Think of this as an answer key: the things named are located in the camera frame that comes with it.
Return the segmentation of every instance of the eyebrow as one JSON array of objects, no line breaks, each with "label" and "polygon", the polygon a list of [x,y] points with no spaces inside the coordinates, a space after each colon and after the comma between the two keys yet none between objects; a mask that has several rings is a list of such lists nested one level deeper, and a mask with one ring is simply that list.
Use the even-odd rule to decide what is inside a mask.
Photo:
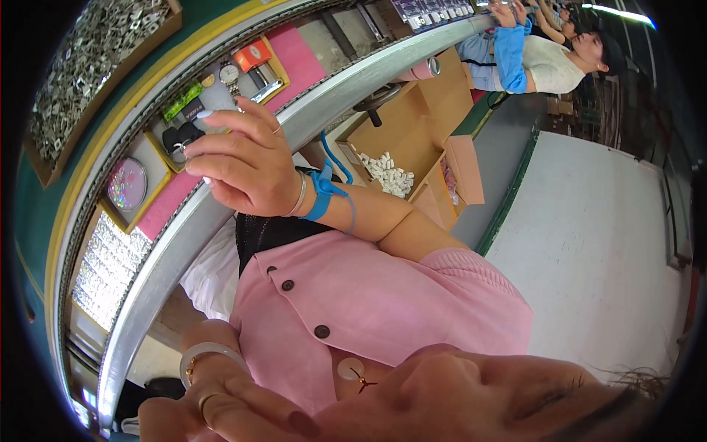
[{"label": "eyebrow", "polygon": [[593,412],[581,417],[569,426],[554,432],[541,439],[543,442],[573,441],[580,436],[590,433],[593,429],[607,420],[617,417],[633,404],[641,394],[632,388],[627,388],[610,402],[602,405]]}]

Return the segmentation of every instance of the necklace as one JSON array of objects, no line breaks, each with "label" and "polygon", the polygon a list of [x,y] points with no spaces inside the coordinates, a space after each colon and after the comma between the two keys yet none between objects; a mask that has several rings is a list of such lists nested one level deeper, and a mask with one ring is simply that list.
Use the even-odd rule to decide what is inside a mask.
[{"label": "necklace", "polygon": [[339,362],[339,365],[337,366],[337,373],[343,379],[357,380],[359,383],[361,383],[361,389],[358,391],[358,394],[361,394],[363,389],[368,387],[369,385],[378,384],[377,382],[366,382],[365,378],[363,377],[363,362],[359,361],[356,358],[342,359],[341,362]]}]

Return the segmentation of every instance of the black cap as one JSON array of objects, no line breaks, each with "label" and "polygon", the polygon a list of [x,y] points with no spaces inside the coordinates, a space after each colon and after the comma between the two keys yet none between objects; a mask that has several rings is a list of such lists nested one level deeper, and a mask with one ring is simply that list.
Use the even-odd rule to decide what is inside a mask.
[{"label": "black cap", "polygon": [[626,70],[626,58],[624,51],[621,50],[619,43],[605,30],[600,30],[594,27],[594,32],[597,33],[604,47],[602,51],[602,63],[609,67],[606,75],[618,75]]}]

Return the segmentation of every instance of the gold coin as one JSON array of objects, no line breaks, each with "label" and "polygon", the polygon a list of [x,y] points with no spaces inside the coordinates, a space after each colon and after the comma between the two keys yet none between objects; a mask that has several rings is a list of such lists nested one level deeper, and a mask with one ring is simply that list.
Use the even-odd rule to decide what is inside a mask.
[{"label": "gold coin", "polygon": [[213,86],[214,82],[216,82],[216,76],[214,76],[213,74],[209,74],[201,78],[201,85],[205,88]]}]

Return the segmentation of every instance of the black button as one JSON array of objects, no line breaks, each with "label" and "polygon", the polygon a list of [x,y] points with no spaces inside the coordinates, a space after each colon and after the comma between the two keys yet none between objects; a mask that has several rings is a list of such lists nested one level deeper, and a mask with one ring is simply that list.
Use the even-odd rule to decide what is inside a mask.
[{"label": "black button", "polygon": [[319,339],[326,339],[329,337],[329,328],[326,325],[318,325],[314,329],[314,335]]}]

